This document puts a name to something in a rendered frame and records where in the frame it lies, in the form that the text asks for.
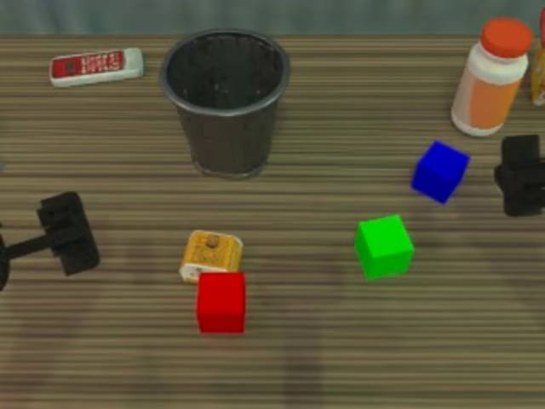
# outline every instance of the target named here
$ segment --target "red and white box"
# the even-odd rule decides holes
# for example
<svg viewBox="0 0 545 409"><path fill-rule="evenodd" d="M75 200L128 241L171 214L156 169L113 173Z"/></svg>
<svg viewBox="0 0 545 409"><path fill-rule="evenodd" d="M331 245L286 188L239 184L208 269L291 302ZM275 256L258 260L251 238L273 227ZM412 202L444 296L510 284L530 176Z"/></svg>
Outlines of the red and white box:
<svg viewBox="0 0 545 409"><path fill-rule="evenodd" d="M49 65L54 87L107 83L144 75L140 49L111 49L96 53L55 57Z"/></svg>
<svg viewBox="0 0 545 409"><path fill-rule="evenodd" d="M201 333L242 334L246 319L244 273L201 273L197 322Z"/></svg>

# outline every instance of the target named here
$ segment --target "wooden table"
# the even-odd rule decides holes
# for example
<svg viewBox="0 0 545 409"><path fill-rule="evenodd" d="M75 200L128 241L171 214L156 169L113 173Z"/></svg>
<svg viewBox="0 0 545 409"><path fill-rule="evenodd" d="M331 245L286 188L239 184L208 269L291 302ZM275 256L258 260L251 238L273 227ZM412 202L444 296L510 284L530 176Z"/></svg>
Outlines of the wooden table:
<svg viewBox="0 0 545 409"><path fill-rule="evenodd" d="M542 217L507 218L502 136L544 133L521 92L505 129L460 135L449 106L472 38L280 38L293 63L270 164L200 176L158 87L172 37L0 42L0 221L38 234L48 196L81 194L103 262L64 277L47 252L0 294L2 409L543 408ZM55 55L140 46L142 80L52 89ZM435 138L472 155L444 206L410 190ZM411 271L363 280L360 220L399 213ZM196 228L246 244L248 329L203 337L177 273Z"/></svg>

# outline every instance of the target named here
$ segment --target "cup rim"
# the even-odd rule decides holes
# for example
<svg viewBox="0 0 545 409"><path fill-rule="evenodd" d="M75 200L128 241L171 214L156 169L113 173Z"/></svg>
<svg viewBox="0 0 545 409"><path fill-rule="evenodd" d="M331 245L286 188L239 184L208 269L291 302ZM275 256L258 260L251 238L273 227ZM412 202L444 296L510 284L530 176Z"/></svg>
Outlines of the cup rim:
<svg viewBox="0 0 545 409"><path fill-rule="evenodd" d="M170 65L170 62L172 61L172 58L174 57L175 53L191 41L201 38L201 37L208 37L210 35L221 35L221 34L238 34L246 37L252 37L259 41L262 41L263 43L266 43L270 45L279 55L280 61L282 64L282 73L280 80L278 81L277 86L272 90L272 92L260 100L253 102L249 105L246 105L244 107L238 107L233 109L220 109L220 108L210 108L210 107L200 107L198 105L192 104L189 101L184 100L183 98L180 98L172 89L172 87L169 84L169 81L167 79L167 71ZM285 52L285 50L273 39L270 37L260 34L258 32L253 32L250 30L239 30L239 29L214 29L214 30L206 30L202 32L197 32L195 34L192 34L190 36L187 36L186 38L182 39L178 43L176 43L166 54L166 56L163 59L163 64L161 65L161 68L159 70L159 83L160 86L165 93L165 95L179 108L191 112L196 113L200 115L210 115L214 117L237 117L242 116L248 113L257 112L261 109L264 109L270 105L272 105L274 102L276 102L280 96L285 92L286 88L288 87L288 82L290 80L290 58L288 54Z"/></svg>

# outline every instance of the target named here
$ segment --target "white plastic jar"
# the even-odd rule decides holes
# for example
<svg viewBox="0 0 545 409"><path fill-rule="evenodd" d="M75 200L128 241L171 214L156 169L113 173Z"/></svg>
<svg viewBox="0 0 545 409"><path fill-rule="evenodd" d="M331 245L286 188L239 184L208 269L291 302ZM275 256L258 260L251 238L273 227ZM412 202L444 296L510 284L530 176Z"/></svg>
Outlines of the white plastic jar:
<svg viewBox="0 0 545 409"><path fill-rule="evenodd" d="M452 104L454 125L470 136L488 136L505 122L528 68L531 29L509 18L490 20L469 52Z"/></svg>

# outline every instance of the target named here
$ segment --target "blue cube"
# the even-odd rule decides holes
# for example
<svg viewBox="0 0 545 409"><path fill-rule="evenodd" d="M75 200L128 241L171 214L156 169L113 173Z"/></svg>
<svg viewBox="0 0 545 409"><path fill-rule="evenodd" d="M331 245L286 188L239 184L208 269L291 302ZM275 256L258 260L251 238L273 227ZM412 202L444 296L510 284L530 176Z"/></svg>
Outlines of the blue cube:
<svg viewBox="0 0 545 409"><path fill-rule="evenodd" d="M444 205L462 181L469 159L466 153L435 141L416 164L411 186Z"/></svg>

